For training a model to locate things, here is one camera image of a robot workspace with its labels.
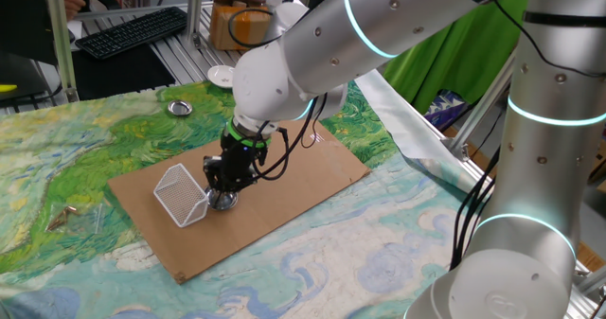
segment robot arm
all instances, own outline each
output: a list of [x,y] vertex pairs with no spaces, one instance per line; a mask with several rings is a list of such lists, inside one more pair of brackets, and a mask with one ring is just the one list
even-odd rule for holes
[[[317,114],[310,105],[320,96],[320,116],[335,114],[347,92],[342,84],[486,1],[324,1],[279,40],[242,56],[222,156],[205,160],[210,185],[220,193],[250,186],[252,160],[262,159],[278,121],[310,116],[310,109]],[[406,319],[565,313],[589,157],[606,120],[603,76],[582,73],[606,71],[606,0],[530,0],[525,29],[544,57],[521,39],[499,183],[463,261],[419,297]],[[248,153],[251,145],[258,155]]]

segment black keyboard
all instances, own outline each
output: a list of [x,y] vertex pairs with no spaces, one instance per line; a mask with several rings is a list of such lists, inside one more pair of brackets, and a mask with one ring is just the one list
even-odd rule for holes
[[186,25],[187,13],[171,7],[76,40],[76,46],[103,60],[140,44],[181,31]]

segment green fabric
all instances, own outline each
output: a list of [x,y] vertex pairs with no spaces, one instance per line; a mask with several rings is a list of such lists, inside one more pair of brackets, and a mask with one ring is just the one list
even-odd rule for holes
[[[500,3],[521,22],[527,0]],[[475,103],[496,78],[519,36],[520,30],[494,4],[480,6],[392,60],[383,76],[422,114],[442,89]]]

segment wire mesh basket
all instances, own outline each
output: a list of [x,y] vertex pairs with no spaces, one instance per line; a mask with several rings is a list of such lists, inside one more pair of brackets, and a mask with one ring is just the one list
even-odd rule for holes
[[206,216],[208,197],[183,164],[170,167],[153,194],[181,228]]

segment small metal dish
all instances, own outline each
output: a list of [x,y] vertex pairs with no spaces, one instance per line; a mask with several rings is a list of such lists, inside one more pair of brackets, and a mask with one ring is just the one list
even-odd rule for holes
[[177,116],[186,116],[193,111],[193,106],[187,101],[173,100],[169,103],[169,112]]

